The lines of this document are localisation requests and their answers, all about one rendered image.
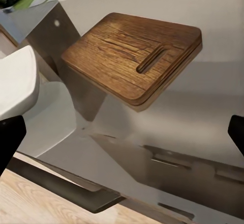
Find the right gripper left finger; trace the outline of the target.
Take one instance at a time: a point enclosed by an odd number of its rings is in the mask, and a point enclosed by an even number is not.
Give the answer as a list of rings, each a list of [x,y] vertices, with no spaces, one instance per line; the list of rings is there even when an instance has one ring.
[[[26,127],[23,116],[0,121],[0,176],[25,136]]]

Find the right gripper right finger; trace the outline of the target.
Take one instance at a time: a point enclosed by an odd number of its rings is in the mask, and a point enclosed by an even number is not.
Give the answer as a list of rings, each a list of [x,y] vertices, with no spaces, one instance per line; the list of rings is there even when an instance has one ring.
[[[228,134],[244,156],[244,117],[238,115],[231,117]]]

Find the cutting board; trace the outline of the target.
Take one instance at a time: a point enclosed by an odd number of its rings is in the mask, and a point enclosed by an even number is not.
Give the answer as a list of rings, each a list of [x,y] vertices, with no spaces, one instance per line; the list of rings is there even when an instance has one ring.
[[[64,62],[127,103],[143,104],[201,43],[201,29],[110,13],[63,52]],[[170,49],[147,73],[141,72]]]

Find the bowl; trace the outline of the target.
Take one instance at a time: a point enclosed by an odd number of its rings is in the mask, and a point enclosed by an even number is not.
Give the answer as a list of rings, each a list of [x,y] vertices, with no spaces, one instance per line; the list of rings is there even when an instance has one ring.
[[[28,45],[0,60],[0,121],[25,114],[37,102],[40,73]]]

